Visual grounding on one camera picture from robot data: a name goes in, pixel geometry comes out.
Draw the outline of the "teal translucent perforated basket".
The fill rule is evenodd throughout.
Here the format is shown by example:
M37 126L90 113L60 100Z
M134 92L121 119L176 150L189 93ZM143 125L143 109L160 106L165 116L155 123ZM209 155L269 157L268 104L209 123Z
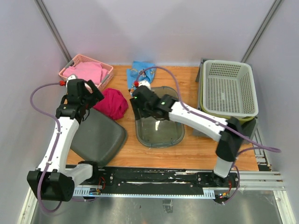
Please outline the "teal translucent perforated basket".
M184 125L152 117L135 120L138 141L146 147L164 148L178 144L185 135Z

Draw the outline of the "dark grey plastic tub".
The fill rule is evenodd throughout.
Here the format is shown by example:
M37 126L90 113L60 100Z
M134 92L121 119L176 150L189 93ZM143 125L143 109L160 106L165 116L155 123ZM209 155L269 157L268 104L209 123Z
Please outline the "dark grey plastic tub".
M125 145L127 136L124 127L92 108L76 131L71 150L83 160L105 167Z

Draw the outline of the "white perforated plastic basket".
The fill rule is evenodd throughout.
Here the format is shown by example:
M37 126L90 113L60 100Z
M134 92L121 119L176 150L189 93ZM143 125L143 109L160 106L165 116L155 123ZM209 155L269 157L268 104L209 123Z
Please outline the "white perforated plastic basket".
M236 118L258 115L253 71L235 61L207 60L202 66L202 98L207 112Z

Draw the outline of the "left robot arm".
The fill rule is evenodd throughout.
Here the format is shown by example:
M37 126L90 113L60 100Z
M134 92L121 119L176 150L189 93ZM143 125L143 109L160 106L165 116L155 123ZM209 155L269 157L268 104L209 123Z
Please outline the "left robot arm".
M82 161L66 170L66 161L80 124L104 96L92 80L79 79L75 75L59 85L66 87L66 94L56 114L44 113L55 121L53 135L41 163L27 175L27 182L39 201L68 202L79 184L87 181L94 185L100 180L96 162Z

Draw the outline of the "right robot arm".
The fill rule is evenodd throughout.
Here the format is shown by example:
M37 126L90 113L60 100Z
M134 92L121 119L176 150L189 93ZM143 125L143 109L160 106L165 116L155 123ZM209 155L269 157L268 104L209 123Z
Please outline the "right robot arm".
M213 168L211 181L221 187L228 182L229 172L242 145L242 126L235 117L223 119L213 117L195 108L187 106L178 98L169 94L159 97L147 86L137 87L130 99L136 119L153 117L157 120L169 120L190 126L207 135L218 143L217 160Z

